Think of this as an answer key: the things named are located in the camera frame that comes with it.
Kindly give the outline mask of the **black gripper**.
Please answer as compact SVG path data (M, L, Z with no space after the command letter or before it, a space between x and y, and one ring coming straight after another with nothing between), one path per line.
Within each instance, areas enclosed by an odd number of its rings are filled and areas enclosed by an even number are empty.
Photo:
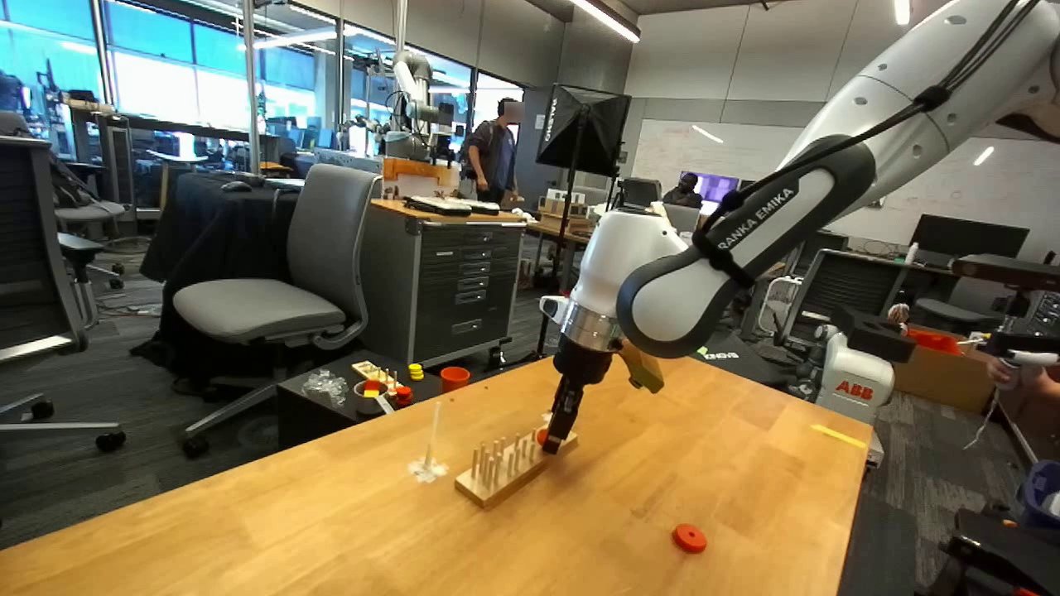
M554 439L568 438L581 400L582 400L582 387L600 384L604 375L609 372L609 360L614 360L609 350L589 350L568 339L560 341L560 350L554 355L554 368L560 372L560 387L554 396L549 427L545 427Z

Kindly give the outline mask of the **white ABB robot base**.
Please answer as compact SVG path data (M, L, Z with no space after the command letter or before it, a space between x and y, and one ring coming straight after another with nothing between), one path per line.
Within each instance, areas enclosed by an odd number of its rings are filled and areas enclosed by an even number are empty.
M833 325L818 332L822 339L822 378L815 404L856 420L871 425L883 400L894 394L894 364L858 350Z

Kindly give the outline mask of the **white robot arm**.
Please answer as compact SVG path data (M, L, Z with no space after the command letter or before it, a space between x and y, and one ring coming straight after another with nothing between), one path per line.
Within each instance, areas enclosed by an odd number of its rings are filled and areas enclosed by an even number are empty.
M856 72L786 159L689 236L647 208L605 213L556 309L560 375L541 439L556 450L620 349L683 356L765 267L828 223L938 165L1017 109L1060 45L1058 0L947 0Z

